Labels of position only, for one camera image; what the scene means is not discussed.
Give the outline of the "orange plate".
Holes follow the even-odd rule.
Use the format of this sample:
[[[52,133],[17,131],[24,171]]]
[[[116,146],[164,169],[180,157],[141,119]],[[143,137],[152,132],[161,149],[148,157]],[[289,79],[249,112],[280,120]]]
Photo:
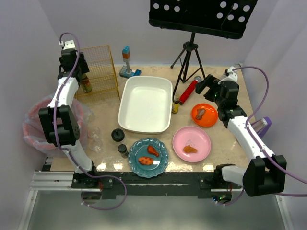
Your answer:
[[[197,109],[205,109],[206,112],[203,115],[201,120],[195,119],[195,116],[197,115]],[[213,126],[217,120],[218,120],[218,113],[216,109],[207,103],[199,103],[195,105],[191,110],[191,117],[192,120],[201,127],[211,127]]]

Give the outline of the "red label sauce bottle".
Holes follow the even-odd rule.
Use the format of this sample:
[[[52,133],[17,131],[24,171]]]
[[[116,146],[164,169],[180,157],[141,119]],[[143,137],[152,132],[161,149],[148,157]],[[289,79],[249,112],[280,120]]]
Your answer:
[[[92,91],[92,85],[86,73],[82,75],[81,87],[84,93],[89,93]]]

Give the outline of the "small yellow label bottle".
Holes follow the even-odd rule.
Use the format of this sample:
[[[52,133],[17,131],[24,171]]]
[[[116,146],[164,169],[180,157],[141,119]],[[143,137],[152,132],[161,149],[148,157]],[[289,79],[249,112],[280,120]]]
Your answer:
[[[172,113],[176,114],[179,110],[180,96],[175,95],[172,104]]]

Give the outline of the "black lid shaker jar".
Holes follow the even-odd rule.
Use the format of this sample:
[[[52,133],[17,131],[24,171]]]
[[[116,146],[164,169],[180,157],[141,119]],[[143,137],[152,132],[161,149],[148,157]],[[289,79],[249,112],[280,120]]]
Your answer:
[[[125,134],[122,129],[116,128],[111,132],[111,137],[115,142],[122,142],[125,139]]]

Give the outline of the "small black cap spice jar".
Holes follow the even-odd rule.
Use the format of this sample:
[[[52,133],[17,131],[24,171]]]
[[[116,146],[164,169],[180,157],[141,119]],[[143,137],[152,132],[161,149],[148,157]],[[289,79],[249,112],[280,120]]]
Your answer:
[[[123,158],[127,158],[128,157],[129,152],[128,152],[127,147],[126,147],[125,144],[120,144],[118,146],[118,151],[119,151],[119,153],[121,154],[121,156]]]

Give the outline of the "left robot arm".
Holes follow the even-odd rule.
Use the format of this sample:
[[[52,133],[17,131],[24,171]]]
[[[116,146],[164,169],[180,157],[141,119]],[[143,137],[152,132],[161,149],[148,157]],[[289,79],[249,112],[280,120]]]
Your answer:
[[[82,52],[66,48],[59,57],[58,87],[52,101],[38,112],[45,138],[69,158],[75,167],[73,182],[86,188],[98,184],[96,168],[80,143],[80,128],[71,106],[82,82],[89,72]]]

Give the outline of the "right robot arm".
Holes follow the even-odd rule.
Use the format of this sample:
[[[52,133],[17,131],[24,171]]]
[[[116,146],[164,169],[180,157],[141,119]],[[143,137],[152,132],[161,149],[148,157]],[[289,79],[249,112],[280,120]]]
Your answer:
[[[261,140],[248,121],[247,114],[237,104],[239,85],[229,79],[219,80],[209,74],[196,85],[200,94],[205,87],[205,99],[216,103],[219,120],[235,136],[249,159],[247,168],[234,164],[218,165],[214,170],[213,183],[230,182],[244,187],[247,195],[261,196],[284,190],[286,159],[275,155]]]

